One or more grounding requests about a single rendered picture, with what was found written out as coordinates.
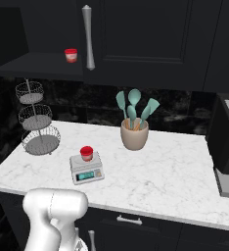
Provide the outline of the narrow black cabinet door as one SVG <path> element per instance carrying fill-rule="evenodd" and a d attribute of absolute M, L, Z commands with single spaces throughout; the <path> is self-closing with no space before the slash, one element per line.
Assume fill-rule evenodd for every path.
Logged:
<path fill-rule="evenodd" d="M 222 0 L 204 91 L 229 93 L 229 0 Z"/>

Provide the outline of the beige utensil pot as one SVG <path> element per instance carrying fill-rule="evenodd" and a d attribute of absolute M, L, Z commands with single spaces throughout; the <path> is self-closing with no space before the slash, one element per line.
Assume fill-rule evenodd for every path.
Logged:
<path fill-rule="evenodd" d="M 128 129 L 127 125 L 130 123 L 130 120 L 123 120 L 120 126 L 120 136 L 121 141 L 125 148 L 128 150 L 141 150 L 148 139 L 149 134 L 149 124 L 147 121 L 144 121 L 144 125 L 141 129 L 131 130 Z"/>

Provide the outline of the teal flat spatula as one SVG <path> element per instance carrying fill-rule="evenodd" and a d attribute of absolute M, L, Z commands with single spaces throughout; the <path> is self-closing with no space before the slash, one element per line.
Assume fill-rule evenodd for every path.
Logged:
<path fill-rule="evenodd" d="M 117 102 L 117 105 L 118 105 L 119 109 L 123 112 L 124 118 L 127 119 L 126 111 L 125 111 L 125 97 L 124 97 L 124 92 L 120 91 L 116 95 L 115 99 L 116 99 L 116 102 Z"/>

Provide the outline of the black and grey appliance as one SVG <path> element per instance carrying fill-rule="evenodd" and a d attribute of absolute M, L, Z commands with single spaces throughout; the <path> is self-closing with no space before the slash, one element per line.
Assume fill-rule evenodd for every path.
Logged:
<path fill-rule="evenodd" d="M 206 134 L 219 194 L 229 198 L 229 94 L 217 94 Z"/>

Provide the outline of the red lidded jam jar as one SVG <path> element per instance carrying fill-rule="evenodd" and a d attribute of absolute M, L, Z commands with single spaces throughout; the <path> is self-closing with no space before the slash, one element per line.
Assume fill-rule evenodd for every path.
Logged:
<path fill-rule="evenodd" d="M 77 50 L 75 48 L 66 49 L 65 55 L 68 63 L 75 63 L 77 61 Z"/>

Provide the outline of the teal slotted spatula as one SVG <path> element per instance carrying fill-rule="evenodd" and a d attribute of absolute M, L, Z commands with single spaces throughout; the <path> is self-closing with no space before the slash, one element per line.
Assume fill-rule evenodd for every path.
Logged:
<path fill-rule="evenodd" d="M 150 98 L 148 101 L 148 105 L 142 112 L 140 119 L 140 127 L 143 127 L 144 121 L 159 107 L 160 103 L 153 98 Z"/>

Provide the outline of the teal round spoon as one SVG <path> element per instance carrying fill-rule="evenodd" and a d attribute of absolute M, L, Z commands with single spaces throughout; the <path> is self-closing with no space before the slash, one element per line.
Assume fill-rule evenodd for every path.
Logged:
<path fill-rule="evenodd" d="M 133 107 L 136 107 L 140 99 L 141 99 L 141 92 L 138 89 L 134 88 L 129 91 L 128 101 Z"/>

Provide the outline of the open black cabinet shelf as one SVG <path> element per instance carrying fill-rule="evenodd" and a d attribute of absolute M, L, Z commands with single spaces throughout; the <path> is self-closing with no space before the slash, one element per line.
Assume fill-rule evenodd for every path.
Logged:
<path fill-rule="evenodd" d="M 0 76 L 83 80 L 75 0 L 0 0 Z"/>

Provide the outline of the small red cup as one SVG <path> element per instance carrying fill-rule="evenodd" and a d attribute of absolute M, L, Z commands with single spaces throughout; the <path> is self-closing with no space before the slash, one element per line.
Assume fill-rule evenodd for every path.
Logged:
<path fill-rule="evenodd" d="M 80 155 L 83 161 L 91 161 L 93 158 L 93 148 L 91 146 L 83 146 L 80 149 Z"/>

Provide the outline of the small teal spoon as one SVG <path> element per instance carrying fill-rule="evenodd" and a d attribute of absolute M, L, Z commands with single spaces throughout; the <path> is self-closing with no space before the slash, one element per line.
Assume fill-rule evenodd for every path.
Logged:
<path fill-rule="evenodd" d="M 134 128 L 134 121 L 137 118 L 137 114 L 136 114 L 135 108 L 132 105 L 129 105 L 127 107 L 127 114 L 130 119 L 130 128 L 133 129 Z"/>

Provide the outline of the black drawer front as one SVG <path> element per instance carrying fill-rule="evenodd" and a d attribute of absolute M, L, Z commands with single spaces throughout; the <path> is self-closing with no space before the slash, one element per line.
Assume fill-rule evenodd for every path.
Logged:
<path fill-rule="evenodd" d="M 143 222 L 141 226 L 118 222 L 116 217 Z M 106 210 L 98 224 L 98 251 L 175 251 L 180 223 Z"/>

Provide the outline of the black lower cabinet door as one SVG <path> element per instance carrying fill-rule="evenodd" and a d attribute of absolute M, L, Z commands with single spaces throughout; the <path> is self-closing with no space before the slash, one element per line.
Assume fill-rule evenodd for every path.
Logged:
<path fill-rule="evenodd" d="M 0 192 L 0 203 L 23 251 L 29 236 L 29 219 L 23 210 L 23 195 Z"/>

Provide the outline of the grey digital scale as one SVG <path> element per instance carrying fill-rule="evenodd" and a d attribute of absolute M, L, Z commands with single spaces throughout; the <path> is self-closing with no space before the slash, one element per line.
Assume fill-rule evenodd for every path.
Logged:
<path fill-rule="evenodd" d="M 93 153 L 93 158 L 89 162 L 85 162 L 80 155 L 75 155 L 69 158 L 69 163 L 75 185 L 105 178 L 103 164 L 97 151 Z"/>

